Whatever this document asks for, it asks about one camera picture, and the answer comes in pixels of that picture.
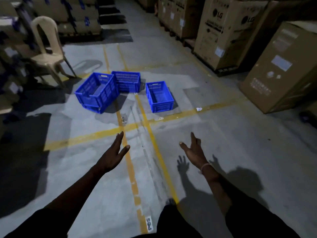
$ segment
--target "beige plastic chair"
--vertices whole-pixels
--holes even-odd
[[[52,54],[48,54],[45,50],[45,47],[43,45],[41,36],[38,32],[37,26],[40,26],[45,33],[49,43],[50,47],[52,49]],[[57,25],[56,22],[45,16],[40,16],[35,18],[31,23],[31,28],[34,34],[34,37],[36,39],[36,42],[41,50],[42,54],[39,54],[35,57],[32,57],[31,60],[35,62],[37,65],[46,67],[52,77],[55,79],[55,81],[61,86],[65,87],[63,82],[61,81],[58,73],[61,72],[63,75],[65,75],[68,78],[77,78],[73,68],[70,66],[69,62],[67,61],[65,54],[63,52],[63,49],[61,47],[61,42],[58,37],[58,31],[57,31]],[[74,76],[68,75],[65,73],[64,69],[61,66],[61,63],[65,61],[67,65],[69,66],[70,70],[73,72]]]

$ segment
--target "shoe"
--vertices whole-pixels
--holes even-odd
[[[166,202],[165,205],[176,205],[176,201],[173,198],[169,198]]]

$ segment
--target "bracelet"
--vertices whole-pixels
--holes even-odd
[[[207,166],[207,165],[210,165],[210,166],[212,167],[212,165],[209,164],[209,163],[203,164],[203,166],[200,168],[200,171],[198,171],[198,173],[200,173],[200,174],[202,175],[202,174],[203,174],[203,168],[204,168],[205,166]]]

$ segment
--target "concrete floor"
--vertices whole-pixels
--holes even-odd
[[[151,113],[142,90],[121,94],[117,105],[95,114],[73,94],[82,79],[65,78],[64,91],[27,91],[17,107],[26,117],[8,125],[13,141],[1,146],[0,236],[77,181],[125,130],[130,156],[99,181],[69,237],[133,237],[144,232],[146,216],[155,229],[171,196],[203,237],[231,237],[197,169],[177,168],[184,155],[178,143],[190,144],[191,131],[238,188],[301,237],[315,237],[317,130],[301,123],[294,109],[263,115],[237,88],[246,74],[217,78],[153,14],[133,0],[116,0],[116,6],[127,23],[106,26],[115,30],[104,42],[65,45],[66,57],[82,78],[92,71],[127,70],[141,72],[143,82],[164,80],[174,109]],[[197,113],[197,107],[203,110]]]

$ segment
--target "plastic crate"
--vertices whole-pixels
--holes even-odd
[[[141,76],[140,73],[112,71],[117,82],[119,92],[138,93],[140,92]]]
[[[119,91],[113,75],[93,72],[75,94],[84,108],[101,114],[119,96]]]
[[[145,85],[146,95],[153,113],[173,109],[174,99],[164,81],[148,82]]]

